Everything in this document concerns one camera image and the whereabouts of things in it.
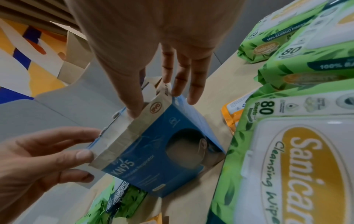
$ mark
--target beige tabletop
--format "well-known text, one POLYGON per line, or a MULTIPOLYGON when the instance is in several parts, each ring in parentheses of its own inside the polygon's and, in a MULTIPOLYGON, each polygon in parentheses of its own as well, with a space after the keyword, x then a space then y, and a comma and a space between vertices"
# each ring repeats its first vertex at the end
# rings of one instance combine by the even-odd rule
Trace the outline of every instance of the beige tabletop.
MULTIPOLYGON (((223 120, 221 108, 261 86, 253 78, 263 64, 251 65, 235 53, 206 81, 204 93, 195 107, 206 118, 224 149, 229 147, 232 135, 223 120)), ((139 224, 162 212, 163 216, 169 217, 169 224, 205 224, 222 165, 223 161, 163 199, 148 195, 132 219, 115 220, 113 223, 139 224)), ((111 182, 112 176, 105 175, 59 223, 75 223, 84 216, 93 199, 111 182)))

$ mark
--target hand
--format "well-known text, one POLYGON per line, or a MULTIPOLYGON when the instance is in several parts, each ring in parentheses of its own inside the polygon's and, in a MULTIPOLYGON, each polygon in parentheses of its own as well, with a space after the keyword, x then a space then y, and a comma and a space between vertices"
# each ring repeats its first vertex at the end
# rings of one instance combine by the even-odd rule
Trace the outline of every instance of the hand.
POLYGON ((64 149, 92 142, 100 130, 62 127, 0 144, 0 220, 9 223, 59 183, 89 183, 90 173, 71 169, 93 160, 88 149, 64 149))
POLYGON ((66 2, 128 113, 135 118, 143 108, 139 73, 144 74, 159 43, 163 81, 171 81, 176 50, 179 68, 172 95, 183 92, 191 72, 187 101, 197 103, 213 50, 234 24, 245 0, 66 2))

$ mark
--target orange and white packet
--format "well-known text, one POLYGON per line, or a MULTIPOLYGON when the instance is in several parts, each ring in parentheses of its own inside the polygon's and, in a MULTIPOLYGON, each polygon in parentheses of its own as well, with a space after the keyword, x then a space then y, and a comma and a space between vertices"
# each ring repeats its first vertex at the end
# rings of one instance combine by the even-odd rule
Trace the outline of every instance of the orange and white packet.
POLYGON ((162 224, 162 213, 158 214, 157 216, 152 217, 148 221, 140 224, 162 224))
POLYGON ((237 124, 241 118, 243 109, 246 105, 246 100, 248 97, 250 97, 256 90, 244 95, 241 98, 238 98, 237 100, 234 100, 232 102, 229 102, 225 104, 221 108, 221 113, 226 121, 226 124, 230 128, 230 131, 233 134, 235 134, 237 124))

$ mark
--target person's left hand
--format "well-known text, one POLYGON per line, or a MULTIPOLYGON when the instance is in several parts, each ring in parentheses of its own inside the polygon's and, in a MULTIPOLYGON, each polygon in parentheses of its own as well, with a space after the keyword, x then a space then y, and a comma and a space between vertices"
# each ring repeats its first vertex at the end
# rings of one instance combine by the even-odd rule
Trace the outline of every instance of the person's left hand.
POLYGON ((89 183, 90 173, 72 169, 94 159, 88 149, 63 151, 94 141, 100 130, 61 127, 0 144, 0 220, 9 223, 59 183, 89 183))

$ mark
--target colorful mural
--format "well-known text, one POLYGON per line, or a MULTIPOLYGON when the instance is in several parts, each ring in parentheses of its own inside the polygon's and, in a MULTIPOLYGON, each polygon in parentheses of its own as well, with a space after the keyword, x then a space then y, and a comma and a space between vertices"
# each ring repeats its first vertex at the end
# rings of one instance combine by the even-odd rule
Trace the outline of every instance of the colorful mural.
POLYGON ((0 19, 0 104, 62 88, 66 36, 0 19))

